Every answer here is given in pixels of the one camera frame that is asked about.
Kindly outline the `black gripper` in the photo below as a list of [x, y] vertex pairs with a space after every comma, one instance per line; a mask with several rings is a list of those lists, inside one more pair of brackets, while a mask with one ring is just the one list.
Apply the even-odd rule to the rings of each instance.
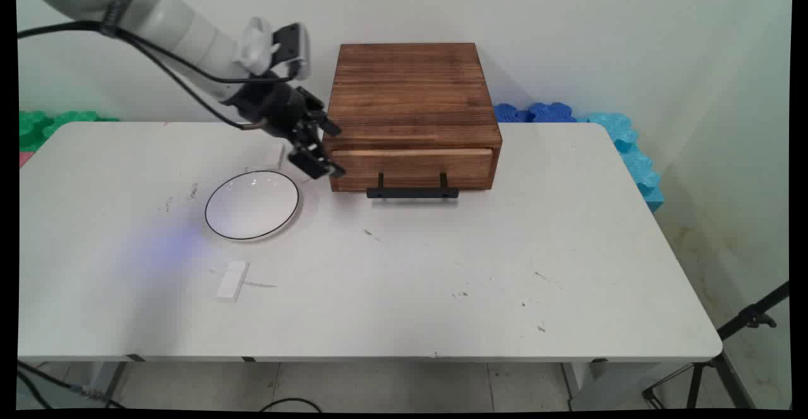
[[248, 122], [266, 121], [263, 131], [288, 140], [292, 144], [288, 162], [311, 179], [346, 174], [326, 154], [318, 134], [318, 127], [329, 136], [338, 136], [342, 130], [327, 116], [324, 103], [303, 86], [294, 88], [286, 81], [245, 83], [222, 103], [234, 107]]

